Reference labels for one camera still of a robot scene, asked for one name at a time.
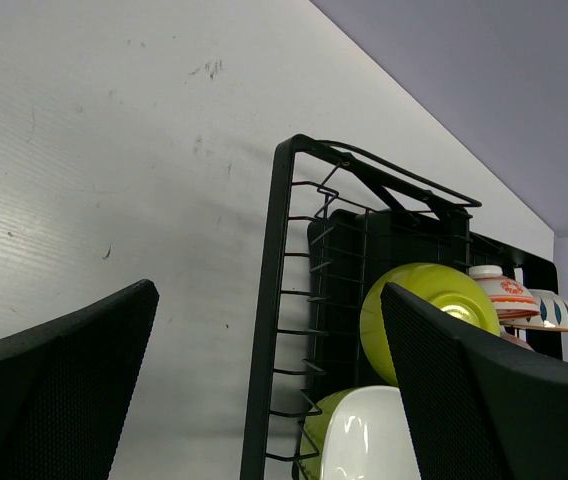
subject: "green bowl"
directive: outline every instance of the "green bowl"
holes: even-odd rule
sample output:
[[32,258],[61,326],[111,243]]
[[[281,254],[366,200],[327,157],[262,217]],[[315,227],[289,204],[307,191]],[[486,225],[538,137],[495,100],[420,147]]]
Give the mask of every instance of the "green bowl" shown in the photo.
[[[333,412],[337,408],[337,405],[348,395],[349,393],[355,391],[355,388],[350,388],[348,390],[342,390],[341,392],[333,393],[328,397],[324,397],[322,400],[317,402],[317,406],[322,410],[321,415],[306,417],[304,422],[304,430],[309,437],[313,440],[313,443],[317,446],[320,451],[320,455],[317,457],[307,458],[300,462],[300,466],[306,476],[310,480],[319,480],[320,472],[322,471],[322,452],[324,451],[324,440],[326,439],[326,431],[328,430],[328,425],[331,422],[331,417]],[[300,442],[300,454],[308,455],[314,453],[315,449],[311,443],[302,435]]]
[[386,339],[380,300],[387,283],[397,283],[460,320],[494,335],[500,334],[491,299],[468,275],[434,263],[411,263],[394,268],[371,287],[360,313],[360,338],[366,358],[390,385],[397,386],[397,377]]

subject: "wall stain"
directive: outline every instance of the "wall stain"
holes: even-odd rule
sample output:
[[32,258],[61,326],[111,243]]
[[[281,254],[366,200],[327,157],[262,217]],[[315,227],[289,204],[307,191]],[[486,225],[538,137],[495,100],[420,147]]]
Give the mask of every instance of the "wall stain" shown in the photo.
[[195,137],[195,144],[193,145],[193,153],[199,156],[201,150],[202,150],[202,136],[198,134],[197,137]]
[[211,60],[209,62],[206,62],[204,64],[204,67],[196,68],[195,70],[190,72],[189,75],[190,76],[197,75],[202,70],[202,68],[204,68],[204,71],[208,75],[208,78],[213,80],[217,75],[219,75],[220,72],[224,71],[224,64],[222,63],[222,60],[217,60],[217,61]]
[[106,255],[104,255],[104,256],[102,257],[102,260],[108,260],[108,258],[111,256],[111,249],[112,249],[112,248],[113,248],[113,244],[111,243],[111,244],[108,246],[108,251],[106,252]]

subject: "dish rack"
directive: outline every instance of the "dish rack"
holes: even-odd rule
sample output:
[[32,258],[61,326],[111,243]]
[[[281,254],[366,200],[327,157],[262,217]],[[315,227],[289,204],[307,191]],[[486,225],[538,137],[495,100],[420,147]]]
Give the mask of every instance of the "dish rack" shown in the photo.
[[[303,201],[298,205],[294,199],[299,192]],[[319,208],[309,208],[311,199]],[[292,211],[300,205],[309,210]],[[363,353],[359,310],[369,288],[388,270],[411,262],[440,263],[463,272],[472,265],[494,264],[507,276],[523,276],[529,288],[557,292],[552,262],[470,231],[467,210],[480,206],[477,200],[351,145],[296,135],[277,146],[240,480],[262,480],[267,459],[291,465],[294,479],[308,480],[300,461],[320,452],[305,432],[304,420],[322,413],[316,402],[347,388],[386,384]],[[299,230],[299,225],[306,226],[305,248],[299,238],[291,248],[291,228]],[[302,288],[283,285],[287,263],[300,260],[308,282]],[[299,275],[295,278],[303,281]],[[304,312],[297,311],[306,318],[294,328],[279,324],[283,299],[291,297],[302,298],[307,305]],[[305,345],[305,358],[299,359],[302,368],[276,365],[278,345],[291,337]],[[537,351],[561,358],[560,334],[531,331],[528,341]],[[272,406],[274,379],[277,384],[286,378],[302,379],[302,403],[289,410]],[[274,417],[295,424],[295,451],[267,450]],[[313,453],[299,453],[302,436],[313,445]]]

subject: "blue patterned bowl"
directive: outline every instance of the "blue patterned bowl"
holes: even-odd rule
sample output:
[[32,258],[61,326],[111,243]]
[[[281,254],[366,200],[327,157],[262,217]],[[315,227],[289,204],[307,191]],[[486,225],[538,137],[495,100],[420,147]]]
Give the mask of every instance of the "blue patterned bowl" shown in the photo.
[[530,290],[540,306],[534,317],[501,320],[507,327],[568,332],[568,302],[549,290]]

